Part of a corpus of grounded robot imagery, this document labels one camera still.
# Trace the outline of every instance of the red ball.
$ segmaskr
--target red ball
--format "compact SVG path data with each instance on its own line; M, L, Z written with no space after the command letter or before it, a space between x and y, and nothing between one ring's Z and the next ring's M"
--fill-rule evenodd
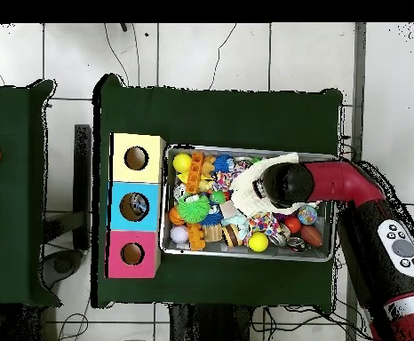
M291 233L294 234L300 230L301 224L297 217L289 217L284 220L284 224L291 230Z

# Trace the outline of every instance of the yellow ball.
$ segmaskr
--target yellow ball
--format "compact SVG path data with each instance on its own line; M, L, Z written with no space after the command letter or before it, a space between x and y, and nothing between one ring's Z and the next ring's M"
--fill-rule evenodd
M268 238L264 233L253 233L248 240L248 247L255 252L262 252L268 246Z
M188 172L191 165L191 157L186 153L180 153L174 157L172 165L178 172Z

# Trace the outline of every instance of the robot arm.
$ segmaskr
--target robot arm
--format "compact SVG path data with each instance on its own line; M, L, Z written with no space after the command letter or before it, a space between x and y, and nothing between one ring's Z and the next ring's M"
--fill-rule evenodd
M414 241L375 181L346 161L279 163L255 182L277 207L341 202L338 234L377 341L414 341Z

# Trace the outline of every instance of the pink cube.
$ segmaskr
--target pink cube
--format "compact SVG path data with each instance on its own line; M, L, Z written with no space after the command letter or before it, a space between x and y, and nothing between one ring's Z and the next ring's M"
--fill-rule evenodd
M111 231L108 278L151 279L160 265L158 232Z

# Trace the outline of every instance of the orange toy block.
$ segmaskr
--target orange toy block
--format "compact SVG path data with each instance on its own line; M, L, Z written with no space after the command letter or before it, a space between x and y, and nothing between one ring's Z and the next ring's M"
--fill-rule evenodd
M199 224L187 224L189 245L192 251L202 251L205 247L203 231Z
M189 194L199 192L199 182L201 181L201 172L203 167L203 154L194 152L191 155L191 165L189 166L187 191Z

